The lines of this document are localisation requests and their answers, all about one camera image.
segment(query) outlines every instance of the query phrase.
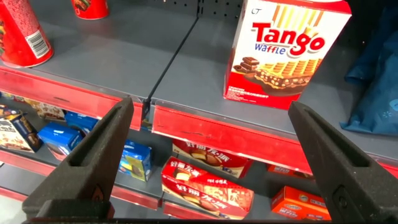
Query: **red shelf edge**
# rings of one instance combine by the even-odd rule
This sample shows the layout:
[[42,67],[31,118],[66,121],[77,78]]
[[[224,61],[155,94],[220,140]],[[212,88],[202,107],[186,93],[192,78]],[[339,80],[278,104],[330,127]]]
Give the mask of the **red shelf edge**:
[[[112,106],[121,100],[121,98],[117,96],[106,95],[77,86],[67,85],[3,66],[0,66],[0,80],[2,80],[0,83],[1,91],[94,118],[102,118]],[[68,98],[75,99],[77,102],[67,100]],[[130,125],[131,129],[140,130],[142,108],[142,103],[134,102],[134,116]]]
[[[178,121],[178,118],[185,118],[185,120]],[[219,130],[217,130],[217,128],[214,128],[214,127],[215,126],[223,126],[226,128],[235,129],[236,133],[238,133],[237,135],[240,135],[240,136],[243,136],[242,133],[251,133],[251,134],[261,135],[264,138],[279,140],[279,142],[278,142],[279,148],[278,149],[275,148],[275,155],[280,153],[281,149],[286,150],[287,148],[289,148],[289,150],[290,150],[289,152],[294,151],[294,154],[289,154],[289,155],[287,154],[286,156],[284,156],[283,159],[285,159],[285,162],[281,163],[281,162],[275,162],[275,161],[271,160],[271,158],[260,158],[260,157],[242,154],[237,151],[230,150],[230,149],[235,149],[236,147],[229,147],[230,149],[225,149],[222,147],[217,147],[217,146],[211,145],[208,142],[206,142],[208,140],[208,138],[202,137],[205,134],[201,133],[202,130],[200,128],[198,128],[196,130],[192,130],[192,131],[187,131],[189,128],[191,128],[191,127],[188,127],[188,125],[187,125],[188,123],[198,124],[198,123],[200,123],[200,121],[203,121],[204,123],[211,123],[213,125],[213,128],[209,128],[209,127],[203,128],[204,131],[208,131],[208,133],[206,133],[207,136],[215,136],[217,134],[216,132]],[[297,170],[300,172],[312,174],[310,166],[308,165],[307,159],[305,158],[305,154],[303,153],[303,151],[301,149],[300,143],[298,141],[295,141],[292,139],[286,139],[286,138],[279,137],[279,136],[276,136],[273,134],[256,131],[253,129],[225,123],[222,121],[213,120],[210,118],[205,118],[205,117],[190,114],[190,113],[185,113],[182,111],[166,108],[166,107],[159,106],[159,105],[155,105],[154,122],[152,125],[152,132],[156,133],[156,134],[168,136],[171,138],[177,138],[177,139],[180,139],[183,141],[191,141],[193,143],[201,144],[206,147],[214,147],[221,151],[226,151],[226,152],[229,152],[232,154],[237,154],[238,156],[244,156],[249,159],[254,159],[257,161],[266,162],[269,164],[286,167],[288,169],[293,169],[293,170]],[[385,170],[389,171],[393,176],[398,178],[398,167],[394,167],[394,166],[384,164],[381,162],[379,162],[379,164],[383,168],[385,168]]]
[[212,217],[211,215],[206,215],[170,202],[164,202],[163,213],[181,219],[205,219],[205,220],[218,219],[216,217]]
[[124,200],[135,205],[140,205],[153,210],[157,210],[159,204],[159,200],[155,198],[148,197],[115,185],[113,186],[111,195],[114,198],[118,198],[120,200]]
[[23,202],[27,196],[18,192],[0,187],[0,195]]
[[[35,172],[43,176],[48,176],[54,169],[55,166],[44,164],[33,159],[28,159],[11,152],[6,152],[0,149],[1,161],[5,164],[12,165],[21,169],[28,170],[30,172]],[[132,190],[124,189],[122,187],[113,186],[112,197],[125,200],[127,202],[135,203],[147,208],[157,210],[159,204],[159,199],[142,195],[140,193],[134,192]]]

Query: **white label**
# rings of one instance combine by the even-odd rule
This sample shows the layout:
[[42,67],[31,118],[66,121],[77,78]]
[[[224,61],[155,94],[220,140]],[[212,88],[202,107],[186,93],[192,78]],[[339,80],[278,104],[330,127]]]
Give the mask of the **white label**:
[[39,30],[25,37],[25,39],[36,58],[43,57],[50,50]]

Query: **blue box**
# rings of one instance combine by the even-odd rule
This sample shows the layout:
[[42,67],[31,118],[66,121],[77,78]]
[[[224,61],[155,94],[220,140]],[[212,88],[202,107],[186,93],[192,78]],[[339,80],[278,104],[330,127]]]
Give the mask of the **blue box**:
[[69,127],[81,131],[83,136],[92,131],[98,122],[95,118],[75,112],[68,112],[67,115],[65,115],[65,119]]
[[126,140],[119,171],[137,179],[148,181],[152,167],[150,153],[150,147]]
[[58,160],[63,160],[83,139],[79,131],[56,123],[49,123],[38,133]]

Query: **chocolate wafer picture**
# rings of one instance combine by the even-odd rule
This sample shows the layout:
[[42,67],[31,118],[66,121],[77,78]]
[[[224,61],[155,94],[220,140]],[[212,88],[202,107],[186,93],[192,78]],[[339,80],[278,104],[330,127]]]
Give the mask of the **chocolate wafer picture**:
[[273,96],[290,96],[303,92],[322,59],[298,60],[265,64],[256,70],[255,79]]
[[234,65],[233,68],[235,71],[242,73],[246,80],[260,84],[260,82],[254,77],[259,64],[260,62],[253,57],[243,57],[242,62],[239,65]]

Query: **cardboard box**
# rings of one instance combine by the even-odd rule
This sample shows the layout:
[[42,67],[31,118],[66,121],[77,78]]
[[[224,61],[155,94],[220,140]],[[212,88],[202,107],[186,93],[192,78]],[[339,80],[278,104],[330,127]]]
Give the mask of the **cardboard box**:
[[162,171],[164,192],[223,219],[243,219],[254,193],[205,170],[171,157]]
[[176,139],[173,139],[173,152],[238,178],[244,177],[252,164],[251,159]]
[[126,140],[119,171],[134,178],[148,181],[152,169],[150,153],[150,147]]
[[287,110],[350,17],[339,0],[245,0],[224,97]]
[[56,123],[49,123],[40,132],[39,137],[51,153],[62,161],[83,140],[79,131]]
[[69,127],[80,131],[83,137],[92,131],[98,122],[98,119],[70,111],[65,115],[65,120]]
[[291,177],[299,177],[299,178],[314,180],[314,177],[310,174],[304,174],[299,171],[294,171],[294,170],[291,170],[291,169],[288,169],[285,167],[280,167],[280,166],[275,166],[275,165],[269,165],[268,171],[291,176]]
[[272,199],[271,210],[296,220],[331,220],[321,197],[288,186]]
[[0,105],[0,147],[24,152],[36,152],[42,141],[36,129],[20,110]]

